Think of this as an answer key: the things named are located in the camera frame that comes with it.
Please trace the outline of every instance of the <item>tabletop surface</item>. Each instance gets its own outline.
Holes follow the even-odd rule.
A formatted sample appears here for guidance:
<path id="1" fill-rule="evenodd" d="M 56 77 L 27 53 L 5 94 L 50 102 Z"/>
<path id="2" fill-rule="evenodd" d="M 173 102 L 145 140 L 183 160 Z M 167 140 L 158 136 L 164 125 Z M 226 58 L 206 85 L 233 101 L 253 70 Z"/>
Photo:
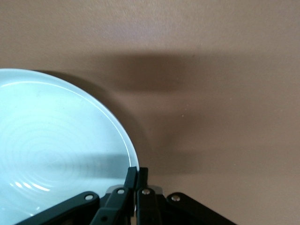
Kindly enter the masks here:
<path id="1" fill-rule="evenodd" d="M 0 31 L 1 68 L 96 97 L 166 195 L 300 223 L 300 1 L 2 0 Z"/>

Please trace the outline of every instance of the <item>white plate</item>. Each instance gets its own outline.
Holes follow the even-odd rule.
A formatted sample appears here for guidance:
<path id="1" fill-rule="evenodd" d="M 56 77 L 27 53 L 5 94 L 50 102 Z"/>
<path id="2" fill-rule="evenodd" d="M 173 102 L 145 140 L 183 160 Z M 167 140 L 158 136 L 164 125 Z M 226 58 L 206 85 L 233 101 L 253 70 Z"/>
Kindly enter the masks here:
<path id="1" fill-rule="evenodd" d="M 50 75 L 0 69 L 0 224 L 84 191 L 103 196 L 129 166 L 134 147 L 95 98 Z"/>

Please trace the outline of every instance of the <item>plate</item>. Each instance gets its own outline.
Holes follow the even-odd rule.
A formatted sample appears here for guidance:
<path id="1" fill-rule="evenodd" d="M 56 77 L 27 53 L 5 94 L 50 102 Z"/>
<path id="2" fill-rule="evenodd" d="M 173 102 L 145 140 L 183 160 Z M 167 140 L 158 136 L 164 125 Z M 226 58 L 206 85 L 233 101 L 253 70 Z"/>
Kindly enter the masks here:
<path id="1" fill-rule="evenodd" d="M 0 69 L 0 224 L 84 191 L 101 197 L 129 166 L 135 149 L 103 104 L 54 76 Z"/>

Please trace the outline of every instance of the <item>ceramic plate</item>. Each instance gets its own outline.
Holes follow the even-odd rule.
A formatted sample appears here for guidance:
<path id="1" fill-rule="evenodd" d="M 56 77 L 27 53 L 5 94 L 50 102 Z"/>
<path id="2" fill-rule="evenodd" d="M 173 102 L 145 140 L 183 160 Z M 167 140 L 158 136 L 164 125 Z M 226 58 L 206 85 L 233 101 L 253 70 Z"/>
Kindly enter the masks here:
<path id="1" fill-rule="evenodd" d="M 0 69 L 0 224 L 84 191 L 103 196 L 129 166 L 134 147 L 95 98 L 50 75 Z"/>

